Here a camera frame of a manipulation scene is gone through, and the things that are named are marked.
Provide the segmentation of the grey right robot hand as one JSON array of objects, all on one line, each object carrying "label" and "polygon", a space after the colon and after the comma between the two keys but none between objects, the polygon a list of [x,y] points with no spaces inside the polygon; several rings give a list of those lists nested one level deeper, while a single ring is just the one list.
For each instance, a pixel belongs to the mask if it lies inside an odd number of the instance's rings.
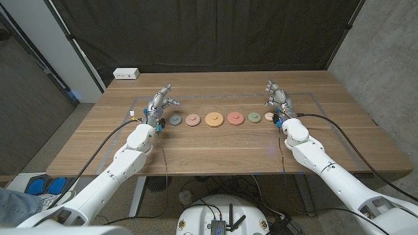
[{"label": "grey right robot hand", "polygon": [[271,105],[279,108],[282,114],[287,116],[287,119],[297,117],[292,107],[290,95],[282,90],[275,82],[269,80],[265,91],[270,93],[270,97],[265,102],[265,106]]}]

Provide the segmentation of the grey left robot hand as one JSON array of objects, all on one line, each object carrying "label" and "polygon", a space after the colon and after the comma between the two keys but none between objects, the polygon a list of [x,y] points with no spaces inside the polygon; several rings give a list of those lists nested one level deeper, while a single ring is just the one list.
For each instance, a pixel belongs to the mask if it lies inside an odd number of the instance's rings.
[{"label": "grey left robot hand", "polygon": [[157,127],[159,120],[163,115],[163,110],[170,105],[180,105],[175,99],[166,97],[171,90],[172,84],[167,84],[148,102],[146,116],[143,119],[144,124],[148,124],[154,128]]}]

